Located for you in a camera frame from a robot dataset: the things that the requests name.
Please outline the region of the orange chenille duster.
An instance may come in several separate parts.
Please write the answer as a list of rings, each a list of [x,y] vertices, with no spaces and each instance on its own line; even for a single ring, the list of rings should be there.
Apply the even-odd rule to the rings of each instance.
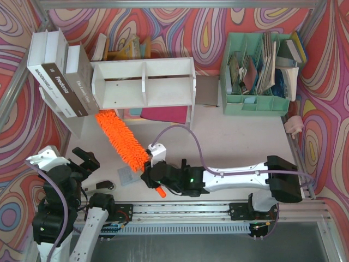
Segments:
[[[150,156],[115,111],[102,110],[95,119],[122,161],[134,172],[145,171]]]

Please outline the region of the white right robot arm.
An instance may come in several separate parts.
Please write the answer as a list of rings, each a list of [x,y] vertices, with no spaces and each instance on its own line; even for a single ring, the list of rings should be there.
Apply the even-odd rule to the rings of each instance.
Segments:
[[[164,160],[152,165],[146,163],[141,179],[148,188],[183,197],[200,197],[219,190],[252,188],[249,194],[250,211],[268,212],[277,203],[299,203],[302,192],[297,167],[278,157],[268,156],[266,162],[232,169],[208,171],[202,166],[190,166],[186,159],[175,168]]]

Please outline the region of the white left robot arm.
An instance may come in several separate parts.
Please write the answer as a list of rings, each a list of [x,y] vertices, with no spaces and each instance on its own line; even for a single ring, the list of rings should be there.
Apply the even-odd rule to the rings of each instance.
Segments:
[[[61,156],[56,146],[46,146],[26,159],[26,164],[44,180],[44,198],[33,220],[33,240],[41,261],[90,261],[107,219],[116,211],[112,195],[95,193],[87,205],[87,214],[79,238],[70,248],[75,222],[81,207],[82,181],[99,169],[92,152],[79,147],[73,154],[81,164]]]

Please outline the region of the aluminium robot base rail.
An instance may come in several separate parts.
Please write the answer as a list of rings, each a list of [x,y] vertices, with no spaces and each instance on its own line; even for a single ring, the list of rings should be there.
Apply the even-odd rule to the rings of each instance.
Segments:
[[[221,202],[135,203],[129,222],[101,230],[101,237],[160,234],[248,234],[254,227],[272,228],[275,222],[315,222],[331,220],[329,208],[320,200],[306,199],[297,204],[280,204],[254,220],[243,217],[242,204]]]

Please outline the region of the blue beige scientific calculator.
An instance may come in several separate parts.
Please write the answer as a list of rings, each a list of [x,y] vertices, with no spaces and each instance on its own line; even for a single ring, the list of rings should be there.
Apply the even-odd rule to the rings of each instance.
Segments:
[[[121,186],[127,186],[139,181],[141,178],[138,173],[131,170],[129,166],[117,170]]]

